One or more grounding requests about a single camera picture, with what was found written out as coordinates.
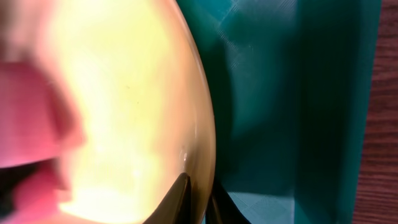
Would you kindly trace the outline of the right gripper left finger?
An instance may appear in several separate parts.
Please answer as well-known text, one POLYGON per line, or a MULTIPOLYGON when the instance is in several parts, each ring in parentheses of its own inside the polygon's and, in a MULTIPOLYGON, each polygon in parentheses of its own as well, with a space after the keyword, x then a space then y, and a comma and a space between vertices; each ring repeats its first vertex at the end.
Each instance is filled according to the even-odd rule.
POLYGON ((189 224, 192 186, 190 176, 181 173, 158 207, 143 224, 189 224))

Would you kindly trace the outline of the yellow-green plate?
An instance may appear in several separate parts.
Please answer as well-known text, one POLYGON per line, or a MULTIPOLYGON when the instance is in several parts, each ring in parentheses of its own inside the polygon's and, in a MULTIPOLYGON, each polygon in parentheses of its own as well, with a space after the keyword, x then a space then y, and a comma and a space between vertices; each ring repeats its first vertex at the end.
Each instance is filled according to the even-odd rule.
POLYGON ((142 223, 187 173, 190 222, 200 223, 215 174, 215 123, 177 2, 66 0, 45 7, 40 57, 84 134, 61 158, 71 187, 61 212, 142 223))

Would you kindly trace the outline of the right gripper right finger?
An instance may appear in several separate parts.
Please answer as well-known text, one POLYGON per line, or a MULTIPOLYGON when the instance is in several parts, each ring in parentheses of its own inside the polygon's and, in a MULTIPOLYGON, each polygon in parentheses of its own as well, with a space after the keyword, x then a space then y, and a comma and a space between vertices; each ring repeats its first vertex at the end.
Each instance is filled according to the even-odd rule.
POLYGON ((222 184, 215 179, 211 195, 208 201, 206 213, 206 224, 251 224, 239 211, 238 207, 223 188, 222 184))

